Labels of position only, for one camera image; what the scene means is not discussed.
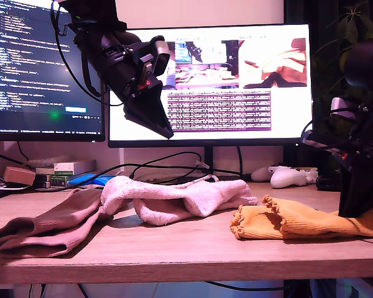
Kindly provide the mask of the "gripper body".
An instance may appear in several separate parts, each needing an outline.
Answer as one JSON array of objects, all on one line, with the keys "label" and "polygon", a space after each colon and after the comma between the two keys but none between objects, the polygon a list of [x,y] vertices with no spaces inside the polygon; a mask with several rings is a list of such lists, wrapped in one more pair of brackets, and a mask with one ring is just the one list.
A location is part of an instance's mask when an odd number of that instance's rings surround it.
[{"label": "gripper body", "polygon": [[156,51],[102,51],[94,68],[125,107],[161,107],[162,55]]}]

